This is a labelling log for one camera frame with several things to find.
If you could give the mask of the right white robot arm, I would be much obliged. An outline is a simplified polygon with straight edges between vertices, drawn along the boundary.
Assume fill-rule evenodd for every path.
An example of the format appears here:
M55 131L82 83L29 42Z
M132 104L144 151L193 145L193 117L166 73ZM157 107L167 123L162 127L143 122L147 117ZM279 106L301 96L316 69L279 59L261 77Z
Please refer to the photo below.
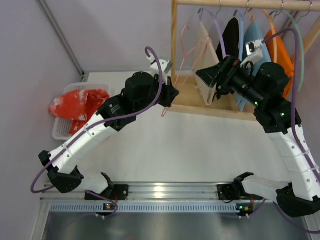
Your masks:
M266 62L252 75L245 63L227 56L217 65L198 70L196 75L207 86L217 86L220 93L237 93L254 106L257 122L273 142L289 174L288 182L280 182L246 172L233 180L237 195L273 201L292 218L317 213L319 168L303 141L302 121L294 103L283 96L289 82L283 67Z

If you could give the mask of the red white patterned trousers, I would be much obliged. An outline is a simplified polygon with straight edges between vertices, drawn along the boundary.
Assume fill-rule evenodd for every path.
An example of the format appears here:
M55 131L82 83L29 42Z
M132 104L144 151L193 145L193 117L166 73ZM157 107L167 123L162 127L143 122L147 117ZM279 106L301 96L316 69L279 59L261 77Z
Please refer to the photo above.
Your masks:
M69 134L74 135L109 98L109 93L104 89L76 89L56 97L49 113L71 121Z

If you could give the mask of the pink wire hanger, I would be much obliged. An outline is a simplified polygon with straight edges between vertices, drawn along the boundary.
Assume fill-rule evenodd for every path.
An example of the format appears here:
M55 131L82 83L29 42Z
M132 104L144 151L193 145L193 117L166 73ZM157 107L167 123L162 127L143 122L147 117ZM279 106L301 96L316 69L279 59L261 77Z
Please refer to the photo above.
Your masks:
M173 81L173 86L176 87L177 86L177 83L179 81L179 77L181 75L181 72L182 72L182 68L184 66L184 63L185 63L185 60L186 58L191 54L193 53L195 50L198 49L199 46L201 45L204 45L205 49L208 45L208 43L210 43L212 40L211 40L211 37L209 35L209 33L205 36L205 38L203 38L199 43L197 43L193 48L191 48L189 51L186 51L185 49L185 44L184 44L184 33L185 31L187 30L190 30L190 27L188 25L185 25L181 31L181 34L180 34L180 44L181 44L181 47L182 47L182 51L183 51L183 59L182 59L182 62L180 64L180 67L179 67L179 71L178 71L178 74L177 76L175 77L171 77L172 81ZM199 56L197 57L197 60L196 60L196 63L199 61L200 57L202 57L202 55L204 54L204 51L205 50L202 50L199 54ZM187 81L188 79L188 76L185 77L182 85ZM165 107L161 113L161 117L164 118L167 114L169 110L169 107Z

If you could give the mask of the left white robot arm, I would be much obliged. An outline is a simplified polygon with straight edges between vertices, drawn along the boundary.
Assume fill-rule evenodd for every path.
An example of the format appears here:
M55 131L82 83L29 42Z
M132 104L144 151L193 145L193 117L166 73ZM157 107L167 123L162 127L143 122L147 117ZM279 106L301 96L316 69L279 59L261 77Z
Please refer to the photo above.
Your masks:
M158 74L134 73L120 94L106 100L61 147L39 154L52 186L62 194L79 189L108 198L114 190L110 177L104 172L87 173L78 167L79 162L105 139L135 122L147 109L155 105L171 107L179 93L170 78L167 83L160 83Z

